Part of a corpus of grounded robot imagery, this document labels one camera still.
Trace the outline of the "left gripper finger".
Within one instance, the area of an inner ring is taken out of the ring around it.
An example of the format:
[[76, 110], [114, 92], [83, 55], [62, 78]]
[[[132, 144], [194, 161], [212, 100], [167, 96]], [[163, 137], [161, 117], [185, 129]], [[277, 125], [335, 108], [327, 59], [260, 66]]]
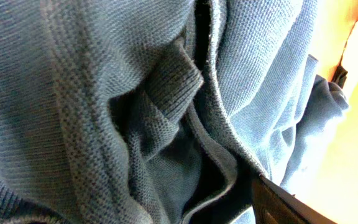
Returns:
[[262, 175], [252, 180], [252, 206], [256, 224], [335, 224]]

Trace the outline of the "dark blue polo shirt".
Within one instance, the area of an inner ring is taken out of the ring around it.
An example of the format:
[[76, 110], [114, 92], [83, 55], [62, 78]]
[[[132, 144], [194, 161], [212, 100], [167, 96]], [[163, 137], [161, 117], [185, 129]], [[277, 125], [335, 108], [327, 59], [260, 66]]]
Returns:
[[349, 103], [318, 1], [0, 1], [0, 223], [258, 223]]

